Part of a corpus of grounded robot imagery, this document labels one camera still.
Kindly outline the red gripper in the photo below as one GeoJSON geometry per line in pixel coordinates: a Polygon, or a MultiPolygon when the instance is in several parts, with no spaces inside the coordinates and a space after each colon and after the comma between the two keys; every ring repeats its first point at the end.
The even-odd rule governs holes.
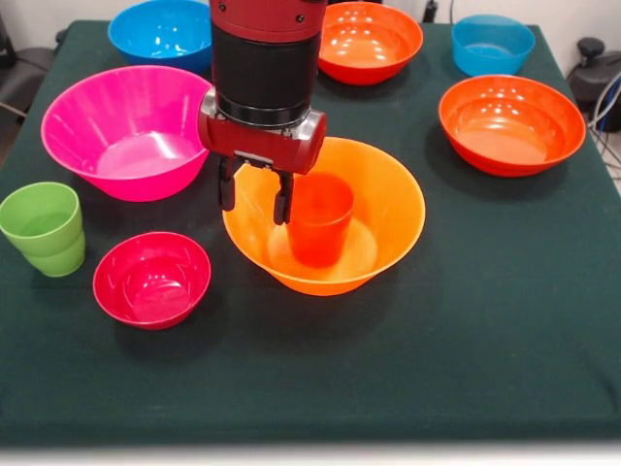
{"type": "Polygon", "coordinates": [[[315,164],[326,135],[326,116],[307,115],[299,124],[261,129],[231,119],[199,115],[199,137],[204,147],[222,155],[218,166],[218,203],[224,212],[235,208],[236,165],[233,158],[269,165],[278,172],[274,223],[290,221],[293,174],[305,175],[315,164]]]}

